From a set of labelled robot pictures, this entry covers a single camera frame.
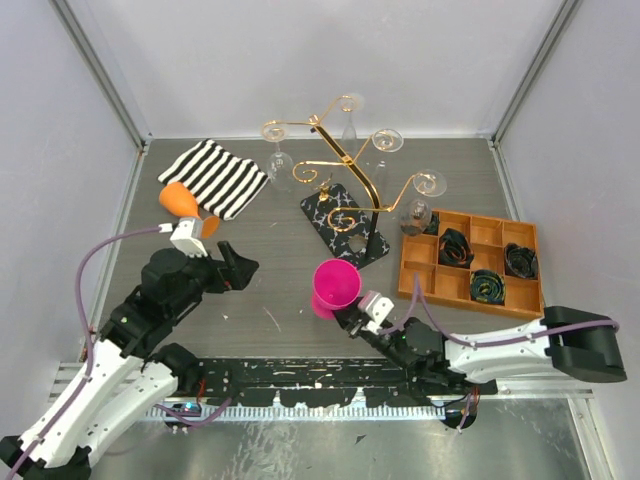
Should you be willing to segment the pink plastic wine glass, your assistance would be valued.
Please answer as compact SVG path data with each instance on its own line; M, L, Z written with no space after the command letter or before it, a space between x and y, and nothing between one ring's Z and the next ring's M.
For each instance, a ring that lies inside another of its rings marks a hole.
M331 320L360 294L362 279L351 263L342 259L322 262L312 277L311 307L316 316Z

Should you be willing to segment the orange plastic wine glass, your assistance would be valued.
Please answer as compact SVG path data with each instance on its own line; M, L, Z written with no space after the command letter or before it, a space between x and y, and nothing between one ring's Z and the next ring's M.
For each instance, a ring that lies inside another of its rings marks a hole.
M166 185L160 192L158 201L169 213L180 218L193 217L203 222L201 237L209 238L219 228L220 219L215 215L205 216L191 191L180 182Z

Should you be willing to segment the gold wine glass rack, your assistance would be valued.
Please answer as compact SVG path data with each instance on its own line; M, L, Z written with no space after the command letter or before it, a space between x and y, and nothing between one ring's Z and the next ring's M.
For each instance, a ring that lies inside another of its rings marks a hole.
M389 242L378 230L379 217L400 206L403 196L410 193L413 176L426 169L413 173L396 197L386 202L380 184L375 183L367 166L359 162L366 150L375 149L372 144L375 132L351 157L341 146L341 140L336 140L324 125L325 118L334 109L340 109L342 96L333 100L324 113L313 114L306 121L275 121L286 126L287 136L291 127L309 129L331 150L330 160L293 160L292 175L294 181L314 190L301 200L300 208L331 255L360 270L390 252Z

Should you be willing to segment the clear stemless glass tumbler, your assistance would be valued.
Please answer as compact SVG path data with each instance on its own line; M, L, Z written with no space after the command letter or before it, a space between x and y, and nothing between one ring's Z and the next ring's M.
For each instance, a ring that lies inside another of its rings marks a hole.
M275 152L269 157L267 165L267 175L271 184L276 190L291 191L294 184L293 160L280 146L287 136L286 126L272 120L263 125L261 133L266 141L275 146Z

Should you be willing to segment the clear round wine glass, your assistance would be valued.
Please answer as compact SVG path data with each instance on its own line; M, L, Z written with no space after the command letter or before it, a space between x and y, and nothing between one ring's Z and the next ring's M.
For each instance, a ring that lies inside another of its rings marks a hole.
M399 226L405 236L418 236L429 227L432 220L428 199L442 196L446 192L447 181L440 172L426 169L416 173L409 186L412 197L401 211Z

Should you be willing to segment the clear champagne flute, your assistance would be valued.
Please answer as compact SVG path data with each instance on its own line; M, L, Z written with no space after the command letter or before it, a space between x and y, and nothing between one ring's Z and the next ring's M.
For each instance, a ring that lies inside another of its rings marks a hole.
M364 106L364 98L357 93L348 93L340 98L340 110L346 115L346 124L341 136L341 146L351 157L355 157L358 149L357 131L354 113Z
M394 129L385 128L376 131L372 135L372 144L376 150L383 154L391 154L399 151L404 145L404 138ZM374 168L374 180L376 184L384 184L388 177L388 164L385 159L379 160Z

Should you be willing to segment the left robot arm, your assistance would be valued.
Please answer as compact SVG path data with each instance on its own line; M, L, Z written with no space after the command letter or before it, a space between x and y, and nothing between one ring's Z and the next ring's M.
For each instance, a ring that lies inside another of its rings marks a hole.
M206 294L241 291L259 268L218 244L189 256L176 248L156 251L140 284L111 313L77 372L51 408L19 436L1 441L8 475L25 479L87 479L111 445L148 410L176 394L194 393L199 360L169 336Z

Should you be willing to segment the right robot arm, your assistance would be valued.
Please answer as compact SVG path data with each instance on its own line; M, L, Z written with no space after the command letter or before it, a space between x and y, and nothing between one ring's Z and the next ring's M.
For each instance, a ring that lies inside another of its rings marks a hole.
M352 338L361 338L410 384L438 385L459 394L471 385L528 374L560 372L586 383L627 380L611 318L564 306L511 329L483 334L444 333L416 317L386 333L356 306L334 313Z

